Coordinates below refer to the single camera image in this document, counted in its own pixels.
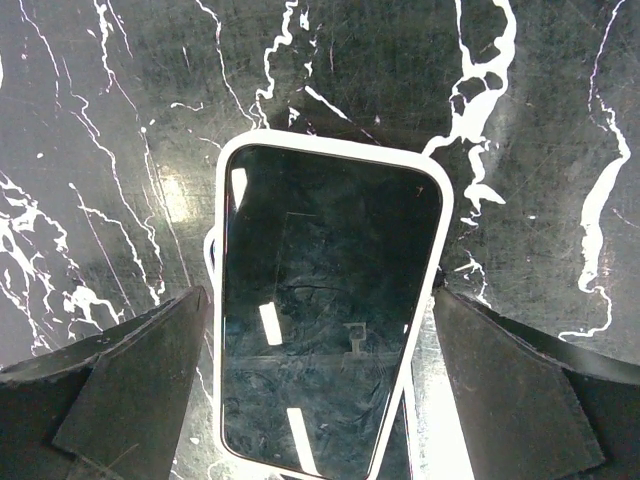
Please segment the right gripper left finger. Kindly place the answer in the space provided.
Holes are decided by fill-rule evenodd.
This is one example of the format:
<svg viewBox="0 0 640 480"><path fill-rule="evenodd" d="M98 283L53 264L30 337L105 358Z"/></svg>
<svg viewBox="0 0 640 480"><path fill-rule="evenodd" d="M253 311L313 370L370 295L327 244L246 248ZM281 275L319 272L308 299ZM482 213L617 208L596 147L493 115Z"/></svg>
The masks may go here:
<svg viewBox="0 0 640 480"><path fill-rule="evenodd" d="M191 287L2 369L2 478L169 478L209 312Z"/></svg>

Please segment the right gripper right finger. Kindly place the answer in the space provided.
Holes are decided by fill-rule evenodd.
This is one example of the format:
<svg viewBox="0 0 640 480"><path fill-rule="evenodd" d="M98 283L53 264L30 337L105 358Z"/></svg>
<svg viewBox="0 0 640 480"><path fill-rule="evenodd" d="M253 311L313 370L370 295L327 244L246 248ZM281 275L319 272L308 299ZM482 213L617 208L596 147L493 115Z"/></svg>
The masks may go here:
<svg viewBox="0 0 640 480"><path fill-rule="evenodd" d="M638 365L446 288L434 317L475 478L638 478Z"/></svg>

